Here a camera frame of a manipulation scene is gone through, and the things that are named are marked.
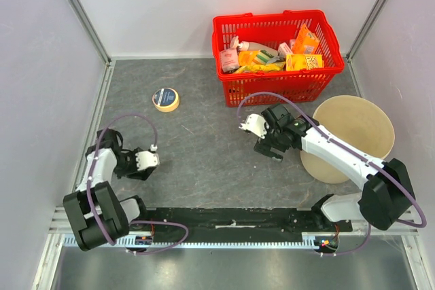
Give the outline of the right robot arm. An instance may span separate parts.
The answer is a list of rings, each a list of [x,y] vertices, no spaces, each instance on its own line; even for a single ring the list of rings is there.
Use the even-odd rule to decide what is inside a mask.
[[[378,230],[402,223],[401,216],[416,206],[408,171],[398,159],[385,161],[369,155],[332,134],[305,113],[293,116],[281,103],[260,114],[250,114],[241,129],[257,136],[254,150],[282,161],[289,149],[299,149],[323,160],[357,185],[349,195],[330,195],[311,214],[316,230],[327,231],[336,221],[363,219]]]

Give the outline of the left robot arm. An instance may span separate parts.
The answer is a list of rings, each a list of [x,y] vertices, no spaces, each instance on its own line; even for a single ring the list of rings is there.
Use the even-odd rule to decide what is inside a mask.
[[[83,251],[113,244],[132,229],[144,230],[149,213],[139,196],[118,199],[112,177],[145,181],[160,164],[157,145],[144,150],[123,148],[123,137],[113,129],[97,131],[96,143],[86,153],[84,177],[75,191],[63,198],[75,241]]]

